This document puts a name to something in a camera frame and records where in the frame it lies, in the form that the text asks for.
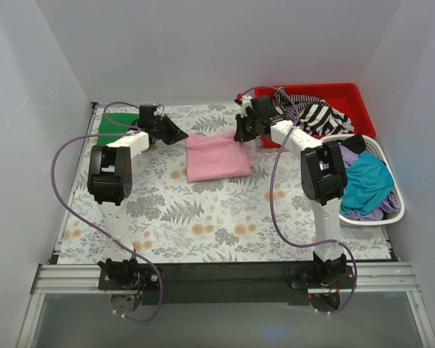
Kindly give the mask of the green t-shirt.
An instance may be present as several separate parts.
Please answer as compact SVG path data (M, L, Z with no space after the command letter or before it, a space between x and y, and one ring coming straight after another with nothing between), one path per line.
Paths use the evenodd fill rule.
M116 136L104 136L98 137L96 144L97 145L107 145L110 144L120 138L120 134L124 134L128 132L128 128L124 127L124 125L131 125L138 119L138 114L135 113L124 113L124 112L116 112L110 113L109 118L117 123L117 125L108 121L107 118L103 117L99 124L98 131L96 133L99 134L111 134L116 133Z

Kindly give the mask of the pink t-shirt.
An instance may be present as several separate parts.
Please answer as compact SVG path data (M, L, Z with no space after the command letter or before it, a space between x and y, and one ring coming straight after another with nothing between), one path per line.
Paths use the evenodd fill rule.
M234 132L215 136L191 134L186 139L189 183L249 175L254 160L245 142L234 141Z

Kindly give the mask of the aluminium frame rail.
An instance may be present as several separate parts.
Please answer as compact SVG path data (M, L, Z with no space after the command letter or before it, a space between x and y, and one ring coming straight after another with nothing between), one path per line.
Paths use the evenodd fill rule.
M97 265L39 265L30 293L30 302L19 335L18 347L36 345L36 329L47 294L130 294L109 286ZM403 292L407 295L424 347L435 347L435 335L423 304L421 289L408 262L360 262L357 264L359 292Z

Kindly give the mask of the floral table mat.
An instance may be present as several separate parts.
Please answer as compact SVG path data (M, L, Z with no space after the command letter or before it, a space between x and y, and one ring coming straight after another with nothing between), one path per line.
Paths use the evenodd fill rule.
M183 131L214 136L235 131L234 103L166 106ZM102 214L87 190L88 163L96 139L86 141L72 208L102 224ZM128 227L135 250L153 263L257 262L311 260L311 249L285 244L270 216L270 174L277 149L260 141L247 143L254 158L248 176L188 183L186 145L157 142L133 162L132 193L127 201ZM299 161L284 152L278 163L274 206L279 228L296 244L316 241L310 202L302 192ZM390 260L382 227L341 224L340 239L354 258ZM69 215L60 239L58 264L96 264L108 253L105 236Z

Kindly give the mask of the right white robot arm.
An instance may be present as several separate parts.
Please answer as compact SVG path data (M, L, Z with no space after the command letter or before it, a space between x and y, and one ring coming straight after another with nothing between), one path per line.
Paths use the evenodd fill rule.
M339 210L347 185L347 175L339 145L322 142L297 126L272 105L269 96L238 95L235 103L241 107L236 116L235 141L247 142L258 136L269 136L281 145L276 155L270 179L270 198L273 198L276 170L284 149L300 161L300 178L304 195L310 200L315 218L316 241L313 248L313 267L307 279L322 288L332 287L347 269L347 258L340 242Z

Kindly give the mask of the black garment in basket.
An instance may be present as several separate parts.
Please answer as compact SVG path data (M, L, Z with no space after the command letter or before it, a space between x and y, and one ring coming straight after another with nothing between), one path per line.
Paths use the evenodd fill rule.
M361 133L345 138L341 144L355 154L361 154L366 150L365 140Z

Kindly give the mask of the teal t-shirt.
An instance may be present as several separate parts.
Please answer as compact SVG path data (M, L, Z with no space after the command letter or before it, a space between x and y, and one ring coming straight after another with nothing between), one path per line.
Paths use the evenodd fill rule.
M394 179L387 166L369 152L361 153L346 169L346 174L347 186L340 205L343 215L370 215L394 188Z

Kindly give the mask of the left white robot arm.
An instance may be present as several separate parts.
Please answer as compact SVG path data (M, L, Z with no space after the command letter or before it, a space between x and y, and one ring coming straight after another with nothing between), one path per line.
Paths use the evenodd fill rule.
M172 145L188 137L155 104L138 107L138 118L127 133L107 144L91 149L88 170L88 192L98 204L108 237L108 256L99 263L105 280L125 290L140 291L146 286L148 273L138 266L133 255L128 227L127 199L133 188L132 159L157 141Z

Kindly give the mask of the red plastic bin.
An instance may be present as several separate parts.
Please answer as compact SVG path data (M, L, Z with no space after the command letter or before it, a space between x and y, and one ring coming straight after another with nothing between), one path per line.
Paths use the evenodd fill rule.
M271 98L278 88L257 88L255 96L268 95ZM289 94L306 94L317 96L326 100L332 107L346 114L352 121L356 133L373 138L376 135L375 128L365 108L363 99L357 86L353 83L331 83L314 85L285 85Z

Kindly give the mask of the black white striped shirt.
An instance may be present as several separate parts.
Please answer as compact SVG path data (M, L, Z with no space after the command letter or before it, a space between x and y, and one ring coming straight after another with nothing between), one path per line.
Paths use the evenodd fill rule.
M355 127L343 112L326 100L306 94L289 94L282 86L273 94L275 110L311 136L352 134Z

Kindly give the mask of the white laundry basket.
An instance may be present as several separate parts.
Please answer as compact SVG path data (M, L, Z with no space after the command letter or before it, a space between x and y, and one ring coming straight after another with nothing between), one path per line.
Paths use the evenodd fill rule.
M334 136L326 136L323 138L324 142L335 141L341 144L341 141L345 138L353 136L352 134L341 134ZM394 176L392 174L392 170L389 167L389 163L385 158L385 155L380 147L380 145L373 140L371 137L362 135L365 144L366 150L365 152L369 152L379 158L384 164L387 166L389 172L391 173L392 178ZM385 202L370 215L359 215L357 213L351 213L350 215L343 215L341 210L339 210L340 219L343 223L350 225L361 225L361 226L375 226L375 225L388 225L397 222L405 213L405 204L402 201L401 193L399 192L399 188L394 179L394 188L390 193L389 197L385 200Z

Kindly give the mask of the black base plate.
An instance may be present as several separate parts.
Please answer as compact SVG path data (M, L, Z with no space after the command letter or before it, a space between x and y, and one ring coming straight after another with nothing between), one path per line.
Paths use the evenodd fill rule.
M322 273L313 261L163 263L152 268L135 260L100 261L98 288L124 291L144 305L285 303L305 306L310 289L337 297L350 290L346 266Z

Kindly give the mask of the lavender t-shirt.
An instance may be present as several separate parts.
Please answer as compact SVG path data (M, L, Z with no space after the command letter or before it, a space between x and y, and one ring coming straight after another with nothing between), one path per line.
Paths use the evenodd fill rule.
M344 168L347 170L355 163L356 160L358 160L360 155L343 146L342 144L339 145L339 148L341 150Z

